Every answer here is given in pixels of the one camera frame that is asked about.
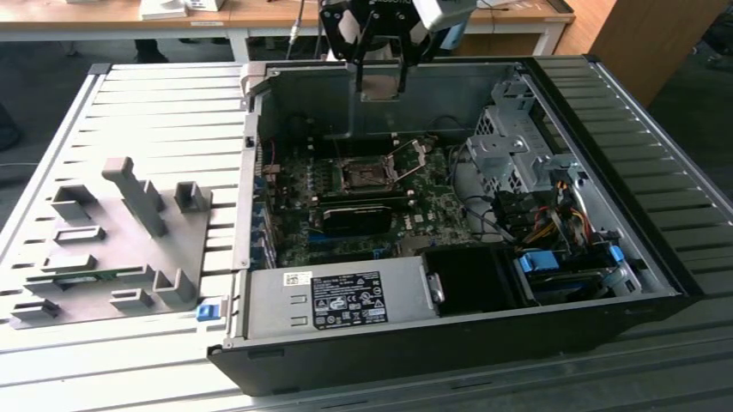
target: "motherboard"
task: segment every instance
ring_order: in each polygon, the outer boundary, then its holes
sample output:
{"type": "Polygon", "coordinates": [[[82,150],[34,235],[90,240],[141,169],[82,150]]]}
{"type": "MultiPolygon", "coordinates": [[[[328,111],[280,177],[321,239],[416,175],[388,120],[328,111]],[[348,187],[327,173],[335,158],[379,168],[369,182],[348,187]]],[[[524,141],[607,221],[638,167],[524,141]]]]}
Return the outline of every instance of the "motherboard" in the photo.
{"type": "Polygon", "coordinates": [[[429,136],[368,147],[321,141],[281,154],[262,168],[277,267],[405,257],[424,247],[471,243],[447,155],[429,136]]]}

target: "robotic arm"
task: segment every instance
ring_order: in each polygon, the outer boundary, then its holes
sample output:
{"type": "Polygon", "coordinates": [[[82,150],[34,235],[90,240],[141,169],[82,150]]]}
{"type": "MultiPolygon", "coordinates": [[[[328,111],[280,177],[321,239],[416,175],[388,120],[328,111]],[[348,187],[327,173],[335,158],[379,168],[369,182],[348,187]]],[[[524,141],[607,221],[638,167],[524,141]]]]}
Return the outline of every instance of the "robotic arm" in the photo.
{"type": "Polygon", "coordinates": [[[431,61],[449,28],[463,23],[475,0],[324,0],[320,20],[333,55],[356,68],[360,92],[367,52],[399,41],[399,86],[404,91],[407,68],[431,61]]]}

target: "wooden desk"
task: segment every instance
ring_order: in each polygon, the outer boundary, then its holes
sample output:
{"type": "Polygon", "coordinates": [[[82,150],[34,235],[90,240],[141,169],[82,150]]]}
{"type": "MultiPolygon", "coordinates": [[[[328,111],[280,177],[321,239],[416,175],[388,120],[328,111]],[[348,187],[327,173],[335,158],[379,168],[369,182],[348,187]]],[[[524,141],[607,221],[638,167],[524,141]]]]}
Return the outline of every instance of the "wooden desk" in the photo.
{"type": "Polygon", "coordinates": [[[218,12],[141,21],[140,0],[0,0],[0,41],[178,39],[226,37],[229,4],[218,12]]]}
{"type": "MultiPolygon", "coordinates": [[[[218,12],[189,11],[180,19],[140,21],[138,0],[0,0],[0,41],[174,39],[228,37],[234,60],[248,62],[245,39],[288,36],[299,0],[228,0],[218,12]]],[[[524,0],[509,11],[476,10],[467,34],[531,33],[527,52],[551,54],[572,15],[559,14],[544,0],[524,0]]],[[[300,36],[316,34],[317,6],[305,0],[300,36]]]]}
{"type": "MultiPolygon", "coordinates": [[[[246,37],[286,36],[289,34],[289,27],[297,16],[299,0],[274,0],[269,3],[265,0],[229,0],[229,2],[230,31],[242,28],[246,37]]],[[[491,54],[483,45],[493,45],[495,38],[501,38],[504,35],[509,40],[508,44],[521,44],[520,49],[513,49],[513,53],[504,54],[551,54],[562,30],[575,18],[572,14],[558,13],[544,0],[523,0],[519,5],[509,4],[501,8],[509,10],[476,9],[472,12],[465,28],[468,36],[463,41],[476,46],[461,46],[461,50],[467,51],[461,54],[491,54]],[[495,34],[496,36],[491,39],[485,39],[484,36],[473,38],[473,35],[479,34],[495,34]]],[[[305,0],[300,35],[315,35],[316,27],[317,5],[315,0],[305,0]]]]}
{"type": "Polygon", "coordinates": [[[190,28],[197,24],[224,27],[229,20],[230,2],[222,4],[218,12],[189,11],[188,17],[149,21],[140,20],[138,5],[140,0],[81,4],[66,4],[65,0],[1,0],[0,36],[7,29],[136,30],[190,28]]]}
{"type": "Polygon", "coordinates": [[[555,54],[590,53],[646,106],[727,0],[566,0],[575,10],[555,54]]]}

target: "gray floor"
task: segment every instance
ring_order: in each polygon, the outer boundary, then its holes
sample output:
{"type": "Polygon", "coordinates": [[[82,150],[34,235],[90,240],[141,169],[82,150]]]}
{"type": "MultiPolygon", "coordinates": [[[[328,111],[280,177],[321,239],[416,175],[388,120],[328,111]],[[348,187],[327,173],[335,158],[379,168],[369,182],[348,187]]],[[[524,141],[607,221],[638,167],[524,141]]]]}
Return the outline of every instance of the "gray floor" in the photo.
{"type": "MultiPolygon", "coordinates": [[[[170,62],[229,61],[225,45],[208,41],[185,45],[161,40],[170,62]]],[[[0,43],[0,101],[25,136],[0,152],[0,164],[37,162],[93,63],[130,63],[132,41],[76,43],[80,55],[66,57],[60,43],[0,43]]],[[[296,46],[309,50],[308,45],[296,46]]],[[[280,51],[253,49],[258,58],[281,58],[280,51]]],[[[733,73],[704,68],[707,52],[688,56],[650,112],[722,190],[733,195],[733,73]]],[[[0,226],[17,201],[33,167],[0,167],[0,226]]]]}

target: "table leg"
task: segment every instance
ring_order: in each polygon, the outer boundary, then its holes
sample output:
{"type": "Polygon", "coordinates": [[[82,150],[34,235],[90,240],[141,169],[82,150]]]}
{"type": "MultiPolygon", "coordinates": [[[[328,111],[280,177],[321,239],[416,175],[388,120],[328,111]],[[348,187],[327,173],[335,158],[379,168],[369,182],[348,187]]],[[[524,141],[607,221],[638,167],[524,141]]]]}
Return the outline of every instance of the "table leg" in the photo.
{"type": "Polygon", "coordinates": [[[246,49],[246,37],[249,37],[245,28],[228,30],[230,52],[233,61],[238,63],[249,63],[249,50],[246,49]]]}
{"type": "Polygon", "coordinates": [[[66,56],[74,56],[77,54],[74,41],[60,41],[58,44],[66,56]]]}
{"type": "Polygon", "coordinates": [[[562,30],[566,23],[547,23],[547,28],[539,35],[536,41],[533,56],[550,56],[554,53],[554,48],[558,46],[559,36],[562,36],[562,30]]]}

